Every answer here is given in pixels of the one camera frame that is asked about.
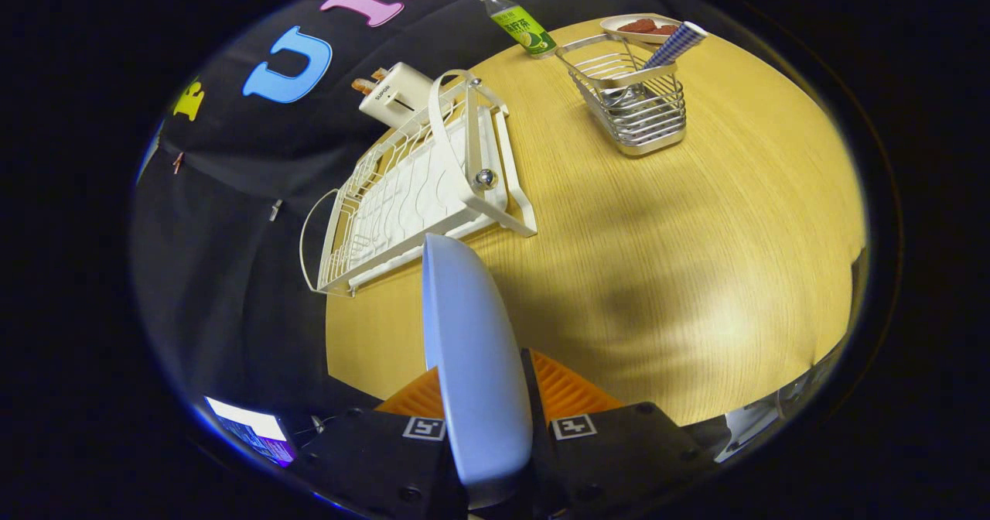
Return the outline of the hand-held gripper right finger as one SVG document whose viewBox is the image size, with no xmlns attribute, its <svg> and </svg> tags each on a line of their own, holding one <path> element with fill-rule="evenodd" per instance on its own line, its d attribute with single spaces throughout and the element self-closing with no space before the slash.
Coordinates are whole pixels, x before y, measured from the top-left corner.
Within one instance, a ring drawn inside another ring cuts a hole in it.
<svg viewBox="0 0 990 520">
<path fill-rule="evenodd" d="M 541 352 L 521 352 L 534 419 L 538 519 L 647 519 L 715 468 L 652 402 L 625 403 Z"/>
</svg>

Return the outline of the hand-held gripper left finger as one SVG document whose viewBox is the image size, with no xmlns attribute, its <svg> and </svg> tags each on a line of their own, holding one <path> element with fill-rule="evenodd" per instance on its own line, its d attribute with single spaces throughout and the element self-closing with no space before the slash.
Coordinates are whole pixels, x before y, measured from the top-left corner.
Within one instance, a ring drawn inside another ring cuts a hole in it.
<svg viewBox="0 0 990 520">
<path fill-rule="evenodd" d="M 298 475 L 320 498 L 362 518 L 468 517 L 436 368 L 374 408 L 326 421 L 302 446 Z"/>
</svg>

